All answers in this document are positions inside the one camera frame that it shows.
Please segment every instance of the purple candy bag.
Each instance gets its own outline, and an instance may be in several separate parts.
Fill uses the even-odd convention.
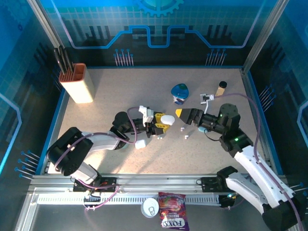
[[[158,204],[161,225],[163,228],[189,231],[185,195],[159,192]]]

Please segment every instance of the blue glass wall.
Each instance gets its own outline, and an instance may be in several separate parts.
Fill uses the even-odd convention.
[[[275,2],[41,1],[74,61],[95,66],[243,65]]]
[[[15,228],[61,87],[53,46],[27,1],[0,0],[0,229]]]
[[[308,2],[291,0],[251,74],[282,170],[308,183]]]

